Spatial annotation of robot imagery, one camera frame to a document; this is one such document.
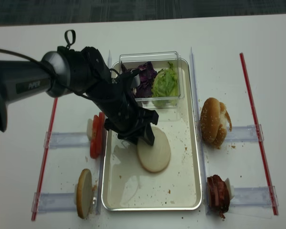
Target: green lettuce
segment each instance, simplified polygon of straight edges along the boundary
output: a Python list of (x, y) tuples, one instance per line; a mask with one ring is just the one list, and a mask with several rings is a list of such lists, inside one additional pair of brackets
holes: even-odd
[[(174, 66), (172, 63), (168, 62), (168, 69), (161, 69), (152, 87), (152, 97), (167, 97), (167, 96), (177, 96), (178, 95), (178, 76), (174, 71)], [(164, 107), (167, 100), (153, 101), (153, 104), (157, 107)]]

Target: red rod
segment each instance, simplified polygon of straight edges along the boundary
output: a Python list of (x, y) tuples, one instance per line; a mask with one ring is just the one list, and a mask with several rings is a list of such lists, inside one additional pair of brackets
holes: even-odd
[[(55, 117), (55, 111), (56, 111), (56, 105), (57, 105), (57, 98), (54, 99), (54, 103), (53, 103), (53, 108), (52, 108), (52, 114), (51, 114), (51, 119), (50, 119), (50, 124), (49, 124), (49, 129), (48, 129), (48, 135), (47, 138), (50, 138), (51, 136), (51, 132), (52, 132), (52, 128), (53, 128), (53, 123), (54, 123), (54, 117)], [(42, 159), (42, 164), (41, 164), (41, 169), (40, 169), (40, 174), (39, 174), (39, 181), (38, 181), (38, 186), (37, 186), (37, 196), (36, 196), (36, 200), (39, 199), (39, 195), (41, 192), (41, 186), (42, 186), (42, 180), (43, 180), (43, 174), (44, 174), (44, 169), (46, 167), (46, 161), (47, 161), (47, 156), (48, 156), (48, 150), (49, 148), (45, 148), (43, 151), (43, 159)], [(38, 201), (36, 201), (36, 211), (33, 212), (32, 214), (32, 218), (31, 221), (35, 221), (36, 220), (36, 215), (37, 215), (37, 207), (38, 207)]]
[[(245, 82), (246, 82), (248, 96), (249, 96), (249, 100), (250, 100), (254, 124), (259, 125), (255, 106), (254, 106), (254, 102), (253, 102), (253, 96), (252, 96), (252, 91), (251, 91), (251, 86), (250, 86), (250, 82), (249, 82), (249, 77), (248, 77), (248, 72), (247, 72), (247, 68), (246, 68), (244, 54), (240, 53), (239, 56), (240, 56), (240, 61), (242, 63), (242, 67), (243, 67), (243, 72), (244, 72)], [(259, 141), (258, 143), (259, 143), (259, 148), (261, 150), (262, 160), (263, 160), (263, 164), (264, 164), (264, 170), (265, 170), (265, 174), (266, 174), (266, 180), (267, 180), (267, 184), (269, 187), (269, 193), (270, 193), (271, 202), (272, 202), (273, 214), (275, 216), (278, 216), (278, 209), (277, 209), (277, 204), (276, 204), (275, 196), (274, 196), (274, 190), (273, 190), (272, 182), (271, 182), (271, 178), (270, 178), (270, 172), (269, 172), (268, 163), (267, 163), (267, 159), (266, 159), (264, 144), (262, 141)]]

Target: metal tray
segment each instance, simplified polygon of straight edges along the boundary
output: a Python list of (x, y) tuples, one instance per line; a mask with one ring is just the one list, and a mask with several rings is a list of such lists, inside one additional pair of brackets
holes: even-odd
[(181, 63), (184, 98), (176, 108), (157, 109), (157, 127), (170, 142), (170, 164), (160, 173), (147, 172), (136, 146), (108, 132), (102, 179), (102, 202), (108, 210), (194, 210), (202, 202), (189, 65), (183, 59)]

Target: plastic container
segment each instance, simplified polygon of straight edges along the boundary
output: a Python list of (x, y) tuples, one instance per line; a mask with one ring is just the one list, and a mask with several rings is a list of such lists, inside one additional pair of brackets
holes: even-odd
[(176, 107), (178, 100), (184, 97), (183, 88), (183, 72), (181, 68), (181, 58), (177, 52), (155, 52), (155, 53), (143, 53), (143, 54), (127, 54), (121, 55), (120, 60), (113, 68), (122, 73), (121, 63), (129, 68), (137, 68), (139, 65), (145, 64), (151, 61), (153, 68), (159, 72), (161, 69), (168, 69), (168, 62), (174, 65), (174, 71), (178, 77), (178, 92), (177, 96), (168, 97), (150, 97), (150, 98), (136, 98), (136, 101), (145, 108), (169, 108)]

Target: sesame seed bun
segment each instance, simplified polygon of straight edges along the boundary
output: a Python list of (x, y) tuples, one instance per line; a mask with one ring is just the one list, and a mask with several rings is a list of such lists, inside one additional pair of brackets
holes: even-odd
[(227, 122), (230, 124), (229, 130), (232, 131), (231, 119), (225, 105), (215, 98), (208, 98), (200, 116), (203, 140), (216, 147), (221, 146), (227, 135)]

